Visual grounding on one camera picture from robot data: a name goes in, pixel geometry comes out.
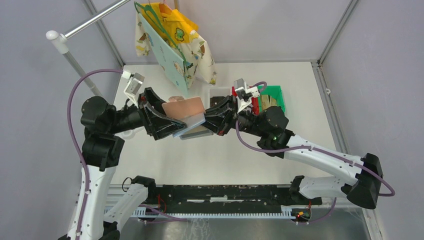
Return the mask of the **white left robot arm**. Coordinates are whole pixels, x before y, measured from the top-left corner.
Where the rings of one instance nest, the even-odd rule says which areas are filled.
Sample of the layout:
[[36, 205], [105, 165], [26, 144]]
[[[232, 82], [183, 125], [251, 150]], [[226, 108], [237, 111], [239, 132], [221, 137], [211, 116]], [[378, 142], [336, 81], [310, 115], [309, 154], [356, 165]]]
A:
[[82, 164], [81, 188], [65, 240], [117, 240], [142, 203], [153, 203], [151, 211], [163, 213], [155, 180], [139, 175], [131, 179], [124, 196], [105, 213], [110, 184], [125, 143], [119, 134], [142, 127], [149, 136], [160, 140], [187, 127], [183, 121], [166, 116], [162, 105], [163, 100], [152, 88], [146, 88], [135, 104], [120, 110], [100, 96], [83, 103], [80, 122], [85, 139], [76, 148]]

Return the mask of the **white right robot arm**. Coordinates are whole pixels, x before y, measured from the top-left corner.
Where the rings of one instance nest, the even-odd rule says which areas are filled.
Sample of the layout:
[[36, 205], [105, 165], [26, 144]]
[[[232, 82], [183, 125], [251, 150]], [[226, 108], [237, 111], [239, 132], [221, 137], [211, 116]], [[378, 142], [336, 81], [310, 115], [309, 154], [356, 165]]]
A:
[[271, 157], [297, 161], [329, 174], [328, 177], [296, 176], [291, 182], [289, 199], [302, 204], [314, 198], [346, 198], [352, 204], [374, 210], [383, 184], [380, 159], [367, 153], [360, 157], [337, 152], [312, 143], [287, 129], [289, 123], [279, 106], [271, 106], [259, 114], [238, 112], [235, 96], [226, 96], [205, 111], [203, 126], [219, 136], [230, 129], [259, 137], [257, 146], [240, 140], [247, 148]]

